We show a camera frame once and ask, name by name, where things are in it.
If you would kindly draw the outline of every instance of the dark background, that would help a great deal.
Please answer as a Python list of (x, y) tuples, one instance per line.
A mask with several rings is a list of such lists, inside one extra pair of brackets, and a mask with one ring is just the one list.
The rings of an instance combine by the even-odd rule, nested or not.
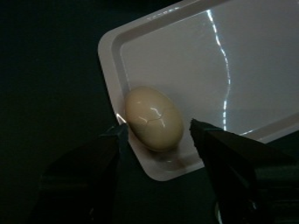
[[(103, 34), (175, 1), (0, 1), (0, 223), (26, 223), (49, 165), (114, 124), (99, 64)], [(298, 134), (273, 145), (298, 155)], [(205, 169), (151, 180), (129, 147), (115, 223), (216, 223)]]

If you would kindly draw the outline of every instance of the egg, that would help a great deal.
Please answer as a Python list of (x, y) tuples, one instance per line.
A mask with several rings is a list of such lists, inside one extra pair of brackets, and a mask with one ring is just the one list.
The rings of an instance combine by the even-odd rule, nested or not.
[(151, 151), (169, 151), (183, 138), (183, 117), (170, 98), (151, 87), (138, 87), (126, 96), (126, 121)]

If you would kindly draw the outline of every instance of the egg shell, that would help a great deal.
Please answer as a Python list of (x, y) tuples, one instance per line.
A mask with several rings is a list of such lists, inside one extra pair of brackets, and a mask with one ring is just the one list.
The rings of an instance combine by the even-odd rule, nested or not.
[(169, 97), (150, 87), (138, 87), (126, 97), (126, 120), (153, 151), (174, 149), (183, 138), (183, 118)]

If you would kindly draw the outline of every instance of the plastic tray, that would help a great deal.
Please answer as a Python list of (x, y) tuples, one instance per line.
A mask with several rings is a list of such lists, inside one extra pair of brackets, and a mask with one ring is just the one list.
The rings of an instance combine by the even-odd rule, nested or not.
[(201, 169), (193, 118), (261, 142), (299, 129), (297, 0), (182, 1), (110, 31), (99, 42), (113, 107), (139, 86), (169, 95), (183, 114), (179, 149), (147, 150), (130, 133), (146, 173), (165, 181)]

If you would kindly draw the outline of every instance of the white egg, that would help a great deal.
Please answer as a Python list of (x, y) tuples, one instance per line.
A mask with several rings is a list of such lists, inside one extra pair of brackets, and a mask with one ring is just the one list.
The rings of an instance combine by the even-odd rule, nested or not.
[(135, 136), (153, 151), (177, 148), (183, 138), (183, 118), (169, 97), (138, 87), (126, 97), (126, 120)]

